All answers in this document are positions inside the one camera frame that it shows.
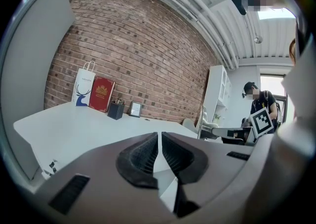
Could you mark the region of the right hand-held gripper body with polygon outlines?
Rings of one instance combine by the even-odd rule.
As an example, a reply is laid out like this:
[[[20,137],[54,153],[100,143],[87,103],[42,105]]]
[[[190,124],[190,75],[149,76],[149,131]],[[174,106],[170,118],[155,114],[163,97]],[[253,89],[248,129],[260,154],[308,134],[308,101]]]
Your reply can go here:
[[[242,127],[249,130],[245,144],[255,144],[259,137],[274,128],[267,108],[262,108],[251,114],[248,119],[244,120]]]

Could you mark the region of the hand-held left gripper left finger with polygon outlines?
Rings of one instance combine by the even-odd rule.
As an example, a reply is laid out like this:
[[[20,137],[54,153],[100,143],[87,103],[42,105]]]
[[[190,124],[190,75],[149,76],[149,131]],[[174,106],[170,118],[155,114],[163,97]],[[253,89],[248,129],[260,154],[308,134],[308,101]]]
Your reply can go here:
[[[96,147],[48,179],[34,205],[58,224],[170,224],[176,216],[153,176],[157,155],[157,133]]]

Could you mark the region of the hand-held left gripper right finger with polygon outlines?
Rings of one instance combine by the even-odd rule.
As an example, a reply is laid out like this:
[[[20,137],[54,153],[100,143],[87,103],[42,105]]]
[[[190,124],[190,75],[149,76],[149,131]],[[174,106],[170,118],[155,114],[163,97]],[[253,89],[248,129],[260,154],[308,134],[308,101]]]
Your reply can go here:
[[[178,180],[173,213],[196,223],[231,216],[245,205],[267,159],[271,139],[254,146],[224,144],[162,132],[162,153]]]

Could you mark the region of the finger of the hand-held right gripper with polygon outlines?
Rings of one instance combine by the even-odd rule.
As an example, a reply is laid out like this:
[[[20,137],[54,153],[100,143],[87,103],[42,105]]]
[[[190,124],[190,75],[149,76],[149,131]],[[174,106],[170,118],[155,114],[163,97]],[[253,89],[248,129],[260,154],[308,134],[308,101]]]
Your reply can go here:
[[[211,133],[220,137],[244,138],[243,128],[213,128]]]
[[[240,138],[224,138],[224,137],[222,137],[222,142],[225,144],[245,144],[245,142]]]

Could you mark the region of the person's right forearm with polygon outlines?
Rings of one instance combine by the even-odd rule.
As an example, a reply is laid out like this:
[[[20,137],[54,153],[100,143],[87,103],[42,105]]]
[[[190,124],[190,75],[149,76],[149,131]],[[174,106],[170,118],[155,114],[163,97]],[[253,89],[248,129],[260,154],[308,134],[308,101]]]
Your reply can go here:
[[[316,120],[298,118],[274,134],[258,181],[245,207],[243,223],[259,224],[301,180],[316,153]]]

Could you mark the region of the window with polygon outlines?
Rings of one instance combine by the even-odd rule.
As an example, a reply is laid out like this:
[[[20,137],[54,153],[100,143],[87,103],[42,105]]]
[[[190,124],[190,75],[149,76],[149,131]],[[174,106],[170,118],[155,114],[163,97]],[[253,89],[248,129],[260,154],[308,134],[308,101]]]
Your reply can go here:
[[[288,95],[282,85],[285,75],[261,74],[260,86],[263,90],[268,90],[274,96],[278,105],[278,123],[281,125],[286,121],[288,110]]]

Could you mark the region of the grey chair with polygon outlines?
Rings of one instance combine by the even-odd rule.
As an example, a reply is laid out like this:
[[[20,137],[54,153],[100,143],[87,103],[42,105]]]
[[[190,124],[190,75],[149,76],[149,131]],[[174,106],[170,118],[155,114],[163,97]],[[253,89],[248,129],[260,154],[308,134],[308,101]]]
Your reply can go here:
[[[206,107],[203,106],[200,113],[201,121],[196,128],[194,123],[191,119],[185,118],[182,122],[182,126],[186,127],[187,129],[193,131],[197,134],[198,139],[213,139],[216,140],[219,136],[212,133],[212,129],[218,129],[219,126],[216,123],[208,122],[207,119],[207,110]]]

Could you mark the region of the white cabinet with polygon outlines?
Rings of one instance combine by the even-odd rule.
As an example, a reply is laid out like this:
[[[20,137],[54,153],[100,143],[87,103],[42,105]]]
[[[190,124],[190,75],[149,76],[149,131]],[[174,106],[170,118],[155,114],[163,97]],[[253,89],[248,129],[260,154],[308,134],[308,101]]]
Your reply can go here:
[[[223,127],[228,113],[232,84],[227,71],[222,65],[211,66],[209,69],[202,107],[207,110],[208,122],[212,123],[215,113],[221,116],[220,127]]]

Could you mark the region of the person's torso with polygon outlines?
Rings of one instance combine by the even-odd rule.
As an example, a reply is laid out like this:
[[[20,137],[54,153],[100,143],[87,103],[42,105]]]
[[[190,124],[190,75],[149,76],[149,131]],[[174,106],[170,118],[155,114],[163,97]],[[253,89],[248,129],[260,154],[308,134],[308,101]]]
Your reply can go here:
[[[294,104],[294,117],[316,126],[316,40],[303,16],[296,17],[289,58],[293,66],[282,85]]]

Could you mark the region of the black pen holder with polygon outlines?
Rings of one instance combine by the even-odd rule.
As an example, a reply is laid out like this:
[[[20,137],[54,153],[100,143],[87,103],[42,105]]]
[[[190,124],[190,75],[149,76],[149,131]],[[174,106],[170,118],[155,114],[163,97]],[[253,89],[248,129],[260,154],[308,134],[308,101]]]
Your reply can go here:
[[[125,107],[124,104],[117,104],[115,102],[110,102],[107,116],[114,120],[120,119],[123,115],[124,107]]]

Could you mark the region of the red book gold ornament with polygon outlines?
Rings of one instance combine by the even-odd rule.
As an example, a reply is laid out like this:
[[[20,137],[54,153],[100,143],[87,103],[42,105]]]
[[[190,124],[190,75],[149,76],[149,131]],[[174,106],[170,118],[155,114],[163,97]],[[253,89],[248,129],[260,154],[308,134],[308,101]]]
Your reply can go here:
[[[115,81],[103,77],[95,77],[89,107],[100,112],[107,112],[114,87]]]

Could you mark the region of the white paper bag blue deer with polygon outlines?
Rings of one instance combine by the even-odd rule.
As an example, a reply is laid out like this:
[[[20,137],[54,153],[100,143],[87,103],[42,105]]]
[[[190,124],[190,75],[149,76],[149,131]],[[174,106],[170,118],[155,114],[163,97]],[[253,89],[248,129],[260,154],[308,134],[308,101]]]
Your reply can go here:
[[[92,86],[96,75],[93,72],[94,66],[95,62],[89,61],[86,62],[82,68],[78,69],[72,94],[72,102],[75,106],[89,105]]]

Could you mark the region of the grey refrigerator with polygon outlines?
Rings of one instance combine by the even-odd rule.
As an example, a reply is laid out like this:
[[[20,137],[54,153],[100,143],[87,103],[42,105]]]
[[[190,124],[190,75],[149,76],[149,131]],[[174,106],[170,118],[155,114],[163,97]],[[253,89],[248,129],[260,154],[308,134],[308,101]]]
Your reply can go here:
[[[0,41],[0,155],[22,187],[39,164],[13,125],[43,110],[52,60],[74,20],[69,0],[21,0]]]

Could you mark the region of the small black picture frame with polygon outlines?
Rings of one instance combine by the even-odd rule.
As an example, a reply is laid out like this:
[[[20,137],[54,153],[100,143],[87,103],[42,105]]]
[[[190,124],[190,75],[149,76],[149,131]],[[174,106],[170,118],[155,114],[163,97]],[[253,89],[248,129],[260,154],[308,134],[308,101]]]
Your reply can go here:
[[[129,115],[131,117],[140,118],[140,116],[141,116],[141,109],[142,109],[142,104],[141,103],[132,101],[131,106],[130,106]]]

